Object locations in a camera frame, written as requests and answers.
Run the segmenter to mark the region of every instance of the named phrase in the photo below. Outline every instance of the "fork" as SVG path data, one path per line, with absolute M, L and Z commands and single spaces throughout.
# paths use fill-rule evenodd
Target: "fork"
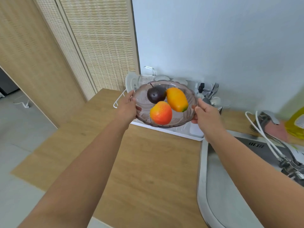
M 219 86 L 218 83 L 214 84 L 214 86 L 213 86 L 213 88 L 212 88 L 212 90 L 211 90 L 211 92 L 210 92 L 210 94 L 208 95 L 207 98 L 211 99 L 211 97 L 217 93 L 218 88 L 219 88 L 218 86 Z

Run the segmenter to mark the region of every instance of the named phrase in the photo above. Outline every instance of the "rattan panel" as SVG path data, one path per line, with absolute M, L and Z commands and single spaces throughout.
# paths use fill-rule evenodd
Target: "rattan panel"
M 55 124 L 84 96 L 33 0 L 1 0 L 0 65 Z
M 95 91 L 89 80 L 88 74 L 83 67 L 82 61 L 79 58 L 66 25 L 59 13 L 56 2 L 54 0 L 36 0 L 36 2 L 67 62 L 69 63 L 75 78 L 86 96 L 86 99 L 90 100 L 95 95 Z
M 97 90 L 124 90 L 135 71 L 126 0 L 60 1 Z

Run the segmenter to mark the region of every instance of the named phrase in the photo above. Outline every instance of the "forearm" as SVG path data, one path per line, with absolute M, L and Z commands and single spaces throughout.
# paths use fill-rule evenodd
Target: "forearm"
M 74 227 L 86 227 L 108 181 L 125 129 L 120 122 L 108 124 L 52 184 L 29 217 L 51 215 Z
M 304 190 L 278 172 L 229 133 L 210 142 L 232 181 L 264 227 L 297 227 L 304 223 Z

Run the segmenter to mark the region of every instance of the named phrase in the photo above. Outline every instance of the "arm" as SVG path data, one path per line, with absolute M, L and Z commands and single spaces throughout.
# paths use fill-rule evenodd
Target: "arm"
M 216 108 L 199 99 L 198 123 L 239 192 L 265 228 L 302 227 L 304 189 L 226 132 Z
M 136 101 L 129 92 L 115 120 L 55 180 L 20 224 L 26 227 L 87 227 L 107 184 L 122 137 L 135 118 Z

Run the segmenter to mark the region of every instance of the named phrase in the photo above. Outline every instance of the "mango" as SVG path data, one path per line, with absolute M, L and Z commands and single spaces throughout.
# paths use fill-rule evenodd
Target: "mango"
M 176 112 L 184 112 L 188 109 L 186 96 L 179 88 L 171 87 L 167 89 L 167 101 Z
M 150 118 L 159 125 L 166 125 L 172 119 L 172 109 L 165 101 L 159 101 L 150 109 Z

